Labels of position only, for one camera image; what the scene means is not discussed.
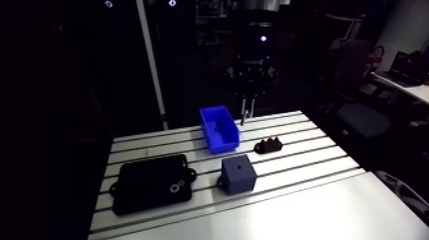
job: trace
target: white table surface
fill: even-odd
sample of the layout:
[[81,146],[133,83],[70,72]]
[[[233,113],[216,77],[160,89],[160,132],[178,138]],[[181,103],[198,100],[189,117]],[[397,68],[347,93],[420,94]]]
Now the white table surface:
[[388,86],[399,89],[399,90],[417,98],[418,100],[426,103],[427,105],[429,105],[429,86],[421,85],[421,86],[417,86],[417,87],[403,87],[403,86],[397,84],[396,82],[393,82],[389,78],[383,77],[382,75],[379,75],[375,72],[373,72],[372,75],[375,77],[375,80],[377,82],[381,82],[381,83],[386,84]]
[[[88,239],[429,239],[411,210],[301,112],[236,123],[239,147],[217,155],[200,126],[115,139]],[[268,137],[278,137],[282,150],[254,153]],[[107,190],[122,164],[177,153],[199,174],[189,202],[111,211]],[[215,188],[221,160],[238,154],[247,154],[258,179],[253,191],[226,196]]]

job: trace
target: black tray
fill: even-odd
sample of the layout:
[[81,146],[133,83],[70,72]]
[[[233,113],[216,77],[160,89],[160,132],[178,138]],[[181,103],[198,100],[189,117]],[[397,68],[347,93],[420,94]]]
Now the black tray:
[[196,177],[183,154],[126,163],[109,189],[112,210],[124,215],[185,202],[192,198],[191,183]]

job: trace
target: blue plastic bin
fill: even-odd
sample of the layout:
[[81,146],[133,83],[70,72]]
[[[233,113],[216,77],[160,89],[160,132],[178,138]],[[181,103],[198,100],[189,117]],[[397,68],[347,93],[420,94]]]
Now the blue plastic bin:
[[202,130],[212,154],[238,147],[238,128],[225,106],[200,109],[200,113]]

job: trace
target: circular marker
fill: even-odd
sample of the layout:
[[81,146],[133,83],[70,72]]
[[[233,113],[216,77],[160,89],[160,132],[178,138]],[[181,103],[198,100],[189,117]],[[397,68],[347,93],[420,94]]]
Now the circular marker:
[[170,187],[170,191],[171,191],[172,193],[177,193],[179,190],[180,190],[180,187],[179,187],[179,185],[177,185],[177,184],[173,184],[173,185],[171,185],[171,187]]
[[104,2],[104,4],[106,4],[106,6],[107,6],[108,8],[113,7],[113,3],[112,3],[112,2],[110,2],[110,1],[105,1],[105,2]]

